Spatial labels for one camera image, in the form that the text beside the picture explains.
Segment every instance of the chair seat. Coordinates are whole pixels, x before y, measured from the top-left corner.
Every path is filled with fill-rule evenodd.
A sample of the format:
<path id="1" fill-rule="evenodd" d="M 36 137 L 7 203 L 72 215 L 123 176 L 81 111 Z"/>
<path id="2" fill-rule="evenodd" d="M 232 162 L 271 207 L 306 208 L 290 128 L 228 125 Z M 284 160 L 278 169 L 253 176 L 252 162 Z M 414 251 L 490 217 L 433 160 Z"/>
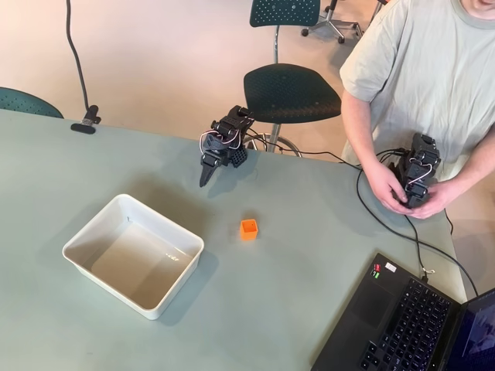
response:
<path id="1" fill-rule="evenodd" d="M 63 118 L 59 110 L 43 99 L 7 87 L 0 87 L 0 109 Z"/>
<path id="2" fill-rule="evenodd" d="M 277 63 L 251 71 L 244 93 L 260 122 L 298 124 L 340 115 L 339 95 L 317 72 L 301 66 Z"/>

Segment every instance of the sticker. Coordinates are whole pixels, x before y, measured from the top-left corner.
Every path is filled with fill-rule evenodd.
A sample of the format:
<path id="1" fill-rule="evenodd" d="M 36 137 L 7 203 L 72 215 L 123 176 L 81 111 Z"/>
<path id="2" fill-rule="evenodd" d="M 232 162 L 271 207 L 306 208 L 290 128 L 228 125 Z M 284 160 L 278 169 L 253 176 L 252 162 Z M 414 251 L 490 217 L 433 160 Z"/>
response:
<path id="1" fill-rule="evenodd" d="M 397 270 L 397 268 L 396 268 L 396 267 L 394 267 L 394 266 L 393 266 L 392 264 L 390 264 L 390 263 L 386 263 L 386 264 L 385 264 L 385 267 L 386 267 L 389 271 L 391 271 L 392 273 L 395 273 L 395 271 Z"/>

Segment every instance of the hand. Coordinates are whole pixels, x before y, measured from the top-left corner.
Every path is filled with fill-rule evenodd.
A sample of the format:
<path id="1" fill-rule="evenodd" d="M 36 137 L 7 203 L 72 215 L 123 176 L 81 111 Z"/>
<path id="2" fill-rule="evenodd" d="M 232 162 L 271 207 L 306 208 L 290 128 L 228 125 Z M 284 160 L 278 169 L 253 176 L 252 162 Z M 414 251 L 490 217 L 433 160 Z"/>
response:
<path id="1" fill-rule="evenodd" d="M 401 203 L 394 198 L 392 191 L 395 192 L 403 203 L 408 201 L 401 183 L 399 183 L 394 173 L 387 168 L 387 166 L 381 164 L 377 160 L 364 167 L 364 172 L 366 173 L 366 177 L 368 178 L 368 182 L 370 183 L 374 195 L 383 206 L 394 213 L 405 215 L 410 215 L 412 213 L 410 209 L 401 205 Z"/>
<path id="2" fill-rule="evenodd" d="M 426 219 L 440 213 L 454 199 L 459 197 L 462 190 L 452 180 L 431 185 L 428 188 L 429 200 L 422 206 L 412 210 L 411 216 L 417 219 Z"/>

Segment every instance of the laptop keyboard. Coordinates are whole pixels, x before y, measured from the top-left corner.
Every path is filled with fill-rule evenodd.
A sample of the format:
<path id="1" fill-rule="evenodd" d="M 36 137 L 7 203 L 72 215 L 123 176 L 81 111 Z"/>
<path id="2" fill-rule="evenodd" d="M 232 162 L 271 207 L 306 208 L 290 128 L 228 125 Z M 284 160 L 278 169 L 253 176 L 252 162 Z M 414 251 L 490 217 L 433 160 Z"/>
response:
<path id="1" fill-rule="evenodd" d="M 378 344 L 369 342 L 366 371 L 426 371 L 450 302 L 411 279 Z"/>

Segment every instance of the white plastic bin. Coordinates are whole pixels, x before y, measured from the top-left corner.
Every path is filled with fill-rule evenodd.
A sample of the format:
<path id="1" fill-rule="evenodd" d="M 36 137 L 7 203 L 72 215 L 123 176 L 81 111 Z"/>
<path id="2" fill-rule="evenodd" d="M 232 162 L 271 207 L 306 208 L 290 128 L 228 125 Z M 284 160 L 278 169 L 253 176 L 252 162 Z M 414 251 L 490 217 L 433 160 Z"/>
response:
<path id="1" fill-rule="evenodd" d="M 201 238 L 128 195 L 112 199 L 63 256 L 147 319 L 157 319 L 196 269 Z"/>

